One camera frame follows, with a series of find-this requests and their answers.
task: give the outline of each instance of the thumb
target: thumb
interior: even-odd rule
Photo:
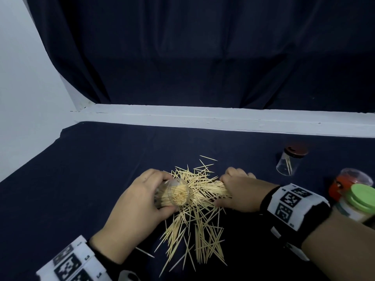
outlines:
[[[177,212],[179,209],[174,206],[166,206],[159,209],[159,217],[160,221],[168,219],[170,216],[172,216],[173,213]]]
[[[232,208],[232,198],[220,198],[214,201],[215,207]]]

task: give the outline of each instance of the clear plastic jar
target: clear plastic jar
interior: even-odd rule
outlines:
[[[334,209],[363,223],[375,214],[375,189],[365,184],[353,184]]]
[[[182,178],[163,181],[156,189],[154,202],[157,208],[183,206],[189,201],[189,187]]]
[[[328,193],[330,197],[339,201],[341,196],[350,189],[353,184],[365,184],[372,186],[372,178],[360,170],[346,168],[340,171],[331,184]]]
[[[292,176],[308,151],[302,146],[287,146],[276,166],[280,174]]]

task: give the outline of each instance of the glass jar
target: glass jar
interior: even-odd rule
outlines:
[[[373,181],[371,177],[360,170],[346,168],[341,170],[340,174],[337,175],[328,193],[335,201],[339,201],[345,191],[349,190],[353,184],[372,186]]]
[[[276,170],[280,174],[292,176],[307,153],[307,149],[303,146],[285,147],[279,163],[276,166]]]
[[[189,187],[182,178],[163,181],[156,189],[154,196],[155,206],[183,206],[189,202]]]
[[[334,209],[363,223],[375,214],[375,189],[365,184],[353,184]]]

